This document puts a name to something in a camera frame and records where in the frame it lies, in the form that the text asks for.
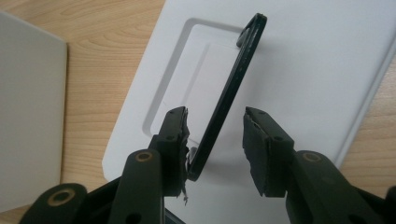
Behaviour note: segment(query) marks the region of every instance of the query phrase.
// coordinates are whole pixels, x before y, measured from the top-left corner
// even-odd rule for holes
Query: white board
[[[66,62],[64,41],[0,11],[0,212],[60,182]]]

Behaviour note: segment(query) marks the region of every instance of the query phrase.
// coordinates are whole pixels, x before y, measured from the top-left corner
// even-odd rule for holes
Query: wooden table
[[[62,182],[88,190],[106,183],[101,162],[107,141],[163,3],[0,2],[0,9],[68,43]],[[342,167],[353,185],[382,197],[396,185],[395,85],[394,59]],[[0,214],[0,223],[17,223],[26,209]]]

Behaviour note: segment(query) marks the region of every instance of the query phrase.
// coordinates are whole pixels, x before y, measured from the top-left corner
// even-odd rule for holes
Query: white tray
[[[239,49],[260,12],[261,42],[189,202],[165,205],[187,223],[289,223],[283,199],[261,198],[242,149],[245,106],[268,112],[295,140],[339,166],[396,50],[394,1],[167,1],[103,160],[118,177],[147,148],[166,111],[189,109],[201,141]]]

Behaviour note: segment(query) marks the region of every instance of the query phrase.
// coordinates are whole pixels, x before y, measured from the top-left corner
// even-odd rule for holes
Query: curved black frame
[[[212,151],[212,147],[215,145],[224,120],[227,118],[227,114],[233,104],[233,99],[248,70],[254,51],[259,44],[266,22],[267,18],[257,13],[238,38],[236,46],[241,48],[241,50],[233,65],[233,70],[225,84],[224,90],[221,93],[212,118],[207,125],[202,141],[191,162],[188,164],[189,180],[196,181],[204,169],[207,158]]]

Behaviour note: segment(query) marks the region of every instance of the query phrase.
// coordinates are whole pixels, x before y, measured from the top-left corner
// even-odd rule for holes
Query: black frame
[[[233,104],[233,99],[248,70],[266,23],[267,18],[257,13],[238,38],[236,46],[241,48],[241,50],[233,65],[233,70],[225,84],[224,90],[221,93],[212,118],[207,125],[202,141],[193,158],[189,161],[187,175],[189,180],[196,181],[204,169],[207,158],[216,143],[224,120],[227,118],[227,114]]]

